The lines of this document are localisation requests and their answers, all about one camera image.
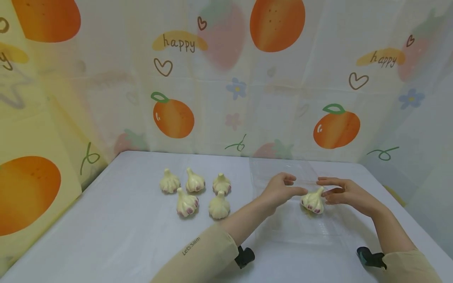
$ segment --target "hand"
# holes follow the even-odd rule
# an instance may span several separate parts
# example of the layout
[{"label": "hand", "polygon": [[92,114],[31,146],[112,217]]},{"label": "hand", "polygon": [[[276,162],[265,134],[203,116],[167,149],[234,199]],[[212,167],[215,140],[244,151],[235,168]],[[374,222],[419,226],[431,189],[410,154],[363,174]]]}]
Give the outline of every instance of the hand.
[{"label": "hand", "polygon": [[316,183],[320,186],[340,186],[321,195],[328,205],[348,204],[371,218],[386,210],[386,206],[351,180],[319,177]]},{"label": "hand", "polygon": [[290,198],[308,193],[307,189],[302,187],[287,187],[292,186],[295,180],[296,177],[288,173],[279,173],[273,176],[266,189],[256,200],[263,203],[269,209],[269,213],[273,214],[277,207]]}]

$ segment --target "left hand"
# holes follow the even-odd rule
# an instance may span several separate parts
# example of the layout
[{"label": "left hand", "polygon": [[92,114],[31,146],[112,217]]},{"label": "left hand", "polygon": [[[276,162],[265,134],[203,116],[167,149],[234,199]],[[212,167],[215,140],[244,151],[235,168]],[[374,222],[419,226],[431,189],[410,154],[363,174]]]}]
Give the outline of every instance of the left hand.
[{"label": "left hand", "polygon": [[256,198],[273,214],[277,207],[287,202],[294,196],[303,196],[308,193],[302,187],[289,187],[294,184],[296,177],[288,173],[279,173],[272,177],[262,194]]}]

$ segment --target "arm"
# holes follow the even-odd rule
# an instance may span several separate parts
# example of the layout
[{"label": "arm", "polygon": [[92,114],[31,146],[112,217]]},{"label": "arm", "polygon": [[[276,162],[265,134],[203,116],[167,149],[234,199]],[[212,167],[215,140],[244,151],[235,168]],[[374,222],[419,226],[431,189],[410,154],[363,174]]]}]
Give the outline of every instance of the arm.
[{"label": "arm", "polygon": [[307,189],[301,187],[287,187],[293,185],[295,180],[296,177],[291,174],[275,175],[259,197],[222,221],[220,225],[231,235],[236,245],[240,246],[277,207],[293,196],[308,193]]},{"label": "arm", "polygon": [[220,226],[240,246],[268,216],[269,209],[257,198],[227,217]]},{"label": "arm", "polygon": [[339,186],[324,192],[326,204],[348,204],[373,220],[385,256],[389,283],[441,283],[426,257],[417,250],[393,213],[370,193],[351,180],[320,177],[318,185]]},{"label": "arm", "polygon": [[307,190],[287,187],[296,177],[274,176],[264,192],[220,224],[214,224],[181,249],[159,270],[151,283],[205,282],[225,269],[239,254],[240,246],[278,206]]},{"label": "arm", "polygon": [[385,206],[371,217],[384,254],[417,249],[393,213]]}]

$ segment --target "garlic bulb with purple streaks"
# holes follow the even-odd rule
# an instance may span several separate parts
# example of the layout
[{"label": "garlic bulb with purple streaks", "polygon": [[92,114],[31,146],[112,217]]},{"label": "garlic bulb with purple streaks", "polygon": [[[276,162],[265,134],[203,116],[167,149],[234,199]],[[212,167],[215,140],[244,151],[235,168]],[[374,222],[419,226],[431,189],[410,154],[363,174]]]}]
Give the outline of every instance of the garlic bulb with purple streaks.
[{"label": "garlic bulb with purple streaks", "polygon": [[203,177],[195,174],[190,167],[188,167],[186,171],[188,176],[186,190],[188,192],[199,192],[204,189],[206,183],[204,182]]},{"label": "garlic bulb with purple streaks", "polygon": [[300,199],[300,204],[302,204],[306,209],[316,213],[321,214],[324,212],[323,201],[321,200],[321,194],[324,191],[324,187],[320,187],[316,192],[309,192],[305,196],[302,196]]},{"label": "garlic bulb with purple streaks", "polygon": [[209,214],[214,219],[222,219],[230,213],[230,203],[225,199],[225,193],[220,191],[216,197],[209,202]]},{"label": "garlic bulb with purple streaks", "polygon": [[181,186],[178,176],[172,174],[168,168],[164,170],[164,177],[160,180],[160,189],[164,193],[174,193]]},{"label": "garlic bulb with purple streaks", "polygon": [[231,192],[231,182],[223,173],[220,173],[212,182],[212,189],[216,195],[219,192],[224,192],[227,195]]},{"label": "garlic bulb with purple streaks", "polygon": [[198,197],[186,194],[183,188],[179,187],[178,192],[178,205],[176,212],[179,216],[187,217],[193,214],[198,208]]}]

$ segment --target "beige sleeve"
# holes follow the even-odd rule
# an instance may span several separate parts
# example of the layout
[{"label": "beige sleeve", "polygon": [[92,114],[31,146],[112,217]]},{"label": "beige sleeve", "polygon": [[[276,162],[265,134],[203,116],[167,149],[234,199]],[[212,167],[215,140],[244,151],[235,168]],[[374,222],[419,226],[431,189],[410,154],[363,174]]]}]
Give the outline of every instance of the beige sleeve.
[{"label": "beige sleeve", "polygon": [[167,262],[151,283],[205,282],[225,269],[238,254],[233,238],[214,224]]},{"label": "beige sleeve", "polygon": [[388,283],[442,283],[425,255],[418,250],[386,254],[382,260],[387,265]]}]

